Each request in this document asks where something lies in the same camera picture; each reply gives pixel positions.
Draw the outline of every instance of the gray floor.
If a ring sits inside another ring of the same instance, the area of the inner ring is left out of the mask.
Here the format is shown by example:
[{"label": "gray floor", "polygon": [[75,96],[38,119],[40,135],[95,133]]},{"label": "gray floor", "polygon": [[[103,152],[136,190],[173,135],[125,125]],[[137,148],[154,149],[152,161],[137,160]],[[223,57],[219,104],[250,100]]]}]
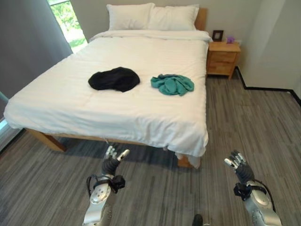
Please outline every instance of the gray floor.
[{"label": "gray floor", "polygon": [[[272,191],[284,226],[301,222],[301,109],[285,92],[244,90],[235,76],[207,79],[209,144],[200,169],[176,166],[172,152],[123,145],[131,154],[118,173],[112,225],[189,226],[201,213],[211,226],[250,226],[234,173],[223,164],[233,150]],[[106,144],[62,139],[54,152],[24,133],[0,156],[2,226],[81,225],[88,207],[86,177],[100,170]]]}]

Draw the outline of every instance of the white bedsheet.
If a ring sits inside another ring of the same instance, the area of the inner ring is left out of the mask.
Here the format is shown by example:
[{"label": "white bedsheet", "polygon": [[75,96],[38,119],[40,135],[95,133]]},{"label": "white bedsheet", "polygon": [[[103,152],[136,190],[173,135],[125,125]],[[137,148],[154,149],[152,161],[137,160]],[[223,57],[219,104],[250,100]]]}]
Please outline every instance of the white bedsheet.
[{"label": "white bedsheet", "polygon": [[[210,37],[201,31],[108,31],[62,60],[15,94],[4,116],[13,128],[116,138],[167,147],[199,166],[208,142],[206,55]],[[88,79],[116,67],[134,70],[140,84],[122,93],[97,91]],[[195,90],[165,96],[151,78],[189,77]]]}]

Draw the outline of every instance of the wooden bed frame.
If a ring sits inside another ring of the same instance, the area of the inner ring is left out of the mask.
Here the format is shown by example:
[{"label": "wooden bed frame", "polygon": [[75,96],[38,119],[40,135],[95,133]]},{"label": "wooden bed frame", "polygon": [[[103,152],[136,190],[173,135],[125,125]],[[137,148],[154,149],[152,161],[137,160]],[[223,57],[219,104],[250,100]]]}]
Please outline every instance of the wooden bed frame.
[{"label": "wooden bed frame", "polygon": [[[206,26],[206,18],[207,18],[207,8],[200,8],[198,11],[198,16],[195,21],[195,27],[196,29],[200,31],[205,30]],[[71,134],[45,134],[33,129],[26,129],[28,132],[30,132],[33,136],[35,136],[38,140],[46,144],[50,149],[55,151],[61,151],[65,152],[66,147],[64,147],[61,143],[59,143],[53,136],[56,137],[68,137],[68,138],[77,138],[77,139],[85,139],[85,140],[99,140],[99,141],[105,141],[105,139],[100,137],[89,137],[89,136],[77,136],[77,135],[71,135]],[[118,140],[118,139],[110,139],[106,138],[109,142],[115,142],[115,143],[124,143],[124,144],[134,144],[134,145],[147,145],[132,141],[125,141],[125,140]],[[187,157],[183,157],[182,159],[178,160],[178,166],[180,167],[192,167],[189,163]]]}]

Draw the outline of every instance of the bed leg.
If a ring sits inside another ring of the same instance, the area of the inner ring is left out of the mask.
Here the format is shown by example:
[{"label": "bed leg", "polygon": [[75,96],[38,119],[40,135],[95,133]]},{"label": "bed leg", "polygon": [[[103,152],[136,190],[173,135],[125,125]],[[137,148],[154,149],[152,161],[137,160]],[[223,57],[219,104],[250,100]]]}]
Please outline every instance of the bed leg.
[{"label": "bed leg", "polygon": [[186,156],[183,156],[181,159],[178,159],[178,167],[193,168]]},{"label": "bed leg", "polygon": [[38,140],[46,144],[50,149],[55,151],[61,151],[61,152],[66,151],[66,147],[63,146],[60,142],[58,142],[55,138],[53,138],[53,136],[46,135],[42,132],[38,132],[33,129],[26,129],[26,130],[30,132]]}]

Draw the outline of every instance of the gray curtain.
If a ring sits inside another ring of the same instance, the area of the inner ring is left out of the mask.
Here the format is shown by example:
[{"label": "gray curtain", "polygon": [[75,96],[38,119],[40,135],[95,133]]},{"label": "gray curtain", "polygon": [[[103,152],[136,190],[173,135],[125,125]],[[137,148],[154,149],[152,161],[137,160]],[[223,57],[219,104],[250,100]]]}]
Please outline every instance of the gray curtain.
[{"label": "gray curtain", "polygon": [[8,98],[72,53],[47,0],[0,0],[0,32],[0,91]]}]

